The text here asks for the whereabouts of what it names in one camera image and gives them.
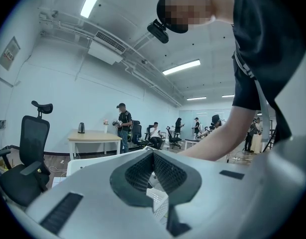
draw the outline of wall sign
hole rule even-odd
[[[17,40],[15,39],[15,37],[13,37],[0,57],[0,64],[6,70],[9,70],[10,66],[12,65],[12,62],[14,61],[14,58],[18,54],[19,49],[20,47],[17,43]]]

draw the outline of cap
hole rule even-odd
[[[216,124],[218,121],[220,120],[219,115],[216,114],[214,116],[212,116],[211,121],[212,123]]]

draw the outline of bottle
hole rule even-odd
[[[169,150],[169,141],[168,138],[165,139],[164,145],[163,145],[163,150]]]

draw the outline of kettle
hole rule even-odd
[[[78,133],[85,133],[84,123],[79,124]]]

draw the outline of wooden table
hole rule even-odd
[[[70,148],[70,160],[76,157],[76,143],[106,143],[116,142],[117,144],[117,155],[120,154],[120,146],[122,138],[115,134],[104,133],[103,131],[87,130],[85,133],[78,133],[76,130],[72,131],[68,137],[69,148]]]

